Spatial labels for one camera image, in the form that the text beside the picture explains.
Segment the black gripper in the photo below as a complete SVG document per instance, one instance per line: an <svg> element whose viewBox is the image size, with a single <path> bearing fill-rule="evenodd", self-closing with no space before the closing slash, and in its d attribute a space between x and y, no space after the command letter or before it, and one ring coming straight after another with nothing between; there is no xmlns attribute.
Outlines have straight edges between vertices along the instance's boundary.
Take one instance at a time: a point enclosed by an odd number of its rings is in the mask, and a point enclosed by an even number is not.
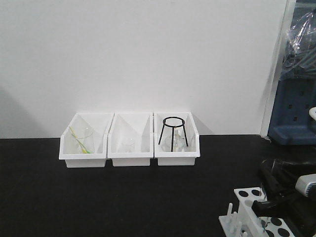
<svg viewBox="0 0 316 237"><path fill-rule="evenodd" d="M259 176L268 201L254 201L251 209L257 217L276 217L285 220L296 237L316 236L316 202L295 192L294 175L283 170L280 184L271 174L272 165L262 162Z"/></svg>

